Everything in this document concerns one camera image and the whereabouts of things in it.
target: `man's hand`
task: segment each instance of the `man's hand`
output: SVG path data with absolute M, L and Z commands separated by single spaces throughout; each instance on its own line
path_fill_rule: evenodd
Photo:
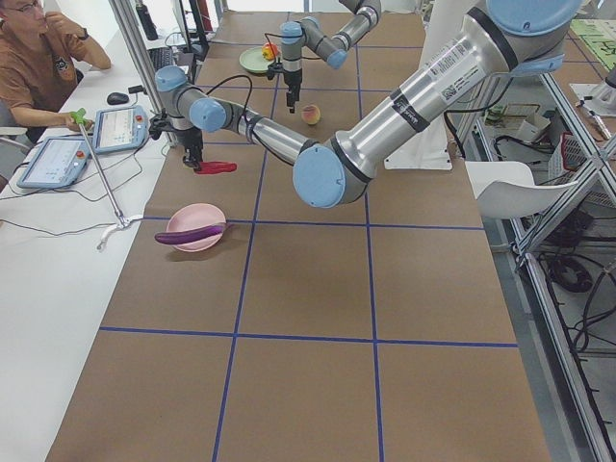
M 46 13 L 45 19 L 50 27 L 53 27 L 61 34 L 74 34 L 77 37 L 82 37 L 84 34 L 83 27 L 60 12 Z
M 79 125 L 75 123 L 75 120 L 70 113 L 62 113 L 62 115 L 64 117 L 64 125 L 66 126 L 66 128 L 72 130 L 73 132 L 80 131 Z M 84 119 L 84 127 L 86 127 L 86 130 L 89 130 L 93 124 L 94 122 L 92 120 Z

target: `green lever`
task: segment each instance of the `green lever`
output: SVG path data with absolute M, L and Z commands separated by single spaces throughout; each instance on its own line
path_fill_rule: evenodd
M 86 110 L 81 108 L 79 111 L 71 111 L 70 116 L 73 117 L 73 120 L 77 125 L 86 125 L 86 120 L 84 116 L 86 115 Z

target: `green plate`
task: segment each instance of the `green plate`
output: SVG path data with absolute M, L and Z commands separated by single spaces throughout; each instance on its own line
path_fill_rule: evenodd
M 263 57 L 263 52 L 260 46 L 248 48 L 240 55 L 240 64 L 248 72 L 253 74 L 265 74 L 268 71 L 268 65 L 271 61 Z

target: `yellow fruit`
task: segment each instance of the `yellow fruit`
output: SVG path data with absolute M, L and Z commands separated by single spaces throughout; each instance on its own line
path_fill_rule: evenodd
M 308 125 L 317 125 L 321 120 L 321 110 L 316 104 L 309 104 L 301 108 L 301 119 Z
M 261 53 L 266 60 L 273 61 L 273 59 L 278 54 L 278 47 L 273 43 L 265 43 L 261 47 Z

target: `computer mouse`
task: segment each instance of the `computer mouse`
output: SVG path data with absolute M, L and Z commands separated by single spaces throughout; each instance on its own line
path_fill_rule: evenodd
M 116 104 L 125 104 L 128 103 L 129 97 L 126 93 L 120 93 L 119 91 L 114 91 L 113 93 L 109 93 L 107 96 L 107 104 L 112 106 Z

